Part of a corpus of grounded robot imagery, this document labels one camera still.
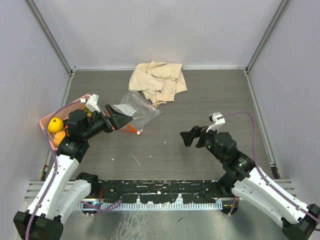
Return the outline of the clear zip top bag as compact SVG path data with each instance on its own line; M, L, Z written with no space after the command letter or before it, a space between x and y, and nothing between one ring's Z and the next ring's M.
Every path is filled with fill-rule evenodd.
M161 114L161 111L150 104L138 91L129 91L119 104L112 105L119 113L132 117L121 130L141 135L143 128Z

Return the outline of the fake brown longan bunch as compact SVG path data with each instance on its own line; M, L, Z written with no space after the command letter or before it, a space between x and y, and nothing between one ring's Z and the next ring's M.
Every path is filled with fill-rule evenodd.
M91 119L94 116L94 113L90 111L85 105L81 107L81 109L86 113L86 116Z

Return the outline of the fake orange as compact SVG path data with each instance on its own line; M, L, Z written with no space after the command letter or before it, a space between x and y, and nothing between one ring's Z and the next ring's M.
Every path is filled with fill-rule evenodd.
M57 132L53 137L53 143L58 147L62 140L66 137L65 131Z

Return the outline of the fake lemon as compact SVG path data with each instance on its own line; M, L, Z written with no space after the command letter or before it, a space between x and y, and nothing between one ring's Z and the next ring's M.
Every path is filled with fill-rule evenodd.
M51 134L56 134L64 130L64 122L58 118L54 117L50 120L47 131Z

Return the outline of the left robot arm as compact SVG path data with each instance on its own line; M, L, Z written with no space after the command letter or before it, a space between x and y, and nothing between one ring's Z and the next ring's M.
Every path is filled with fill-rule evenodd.
M88 116L84 109L69 113L64 121L66 136L53 153L54 163L33 202L26 211L18 211L13 222L23 240L59 240L74 208L85 198L100 193L98 176L81 173L68 192L66 185L89 148L88 140L100 132L111 133L133 118L117 112L109 104Z

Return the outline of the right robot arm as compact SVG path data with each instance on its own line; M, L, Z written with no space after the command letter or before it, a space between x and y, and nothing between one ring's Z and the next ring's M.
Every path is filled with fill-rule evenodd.
M180 133L186 147L198 139L221 164L225 174L218 181L225 197L244 199L269 216L289 240L307 240L320 223L320 208L307 204L272 180L253 159L238 150L228 132L194 126Z

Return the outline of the pink plastic basket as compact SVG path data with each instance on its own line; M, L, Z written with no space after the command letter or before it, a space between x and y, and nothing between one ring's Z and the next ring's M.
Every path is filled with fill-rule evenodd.
M58 113L50 113L49 115L43 117L42 119L39 120L39 126L41 128L41 130L43 131L43 133L45 133L45 127L47 125L48 122L50 122L50 118L53 116L54 118L59 118L61 121L64 121L66 119L69 118L69 113L71 113L74 110L77 109L81 109L84 110L84 108L86 107L86 103L89 100L89 98L92 96L92 94L85 94L83 96L81 96L80 98L74 100L73 102L69 103L69 105L65 105L64 107L62 107L62 109L58 110ZM98 105L100 112L104 115L104 116L108 116L106 114L105 111L102 110L102 108ZM48 140L49 140L49 145L51 147L51 149L53 149L54 151L56 151L58 149L58 146L55 145L54 143L54 137L55 137L55 133L48 133Z

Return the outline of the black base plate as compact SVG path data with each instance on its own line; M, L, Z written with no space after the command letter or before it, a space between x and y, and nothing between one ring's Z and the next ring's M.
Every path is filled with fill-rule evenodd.
M172 204L181 197L183 204L204 204L234 197L217 180L103 180L100 187L105 203Z

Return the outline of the beige cloth drawstring bag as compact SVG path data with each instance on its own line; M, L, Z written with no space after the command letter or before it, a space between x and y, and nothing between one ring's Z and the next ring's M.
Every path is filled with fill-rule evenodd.
M186 92L182 63L151 61L138 64L129 80L128 90L142 92L153 107L173 102L176 94Z

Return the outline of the aluminium frame rail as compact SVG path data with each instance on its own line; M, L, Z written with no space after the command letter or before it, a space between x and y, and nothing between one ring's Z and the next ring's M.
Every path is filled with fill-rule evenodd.
M38 195L44 183L44 181L31 181L29 183L24 200L27 202L32 202ZM73 184L74 181L68 181L62 194L65 194L72 187Z

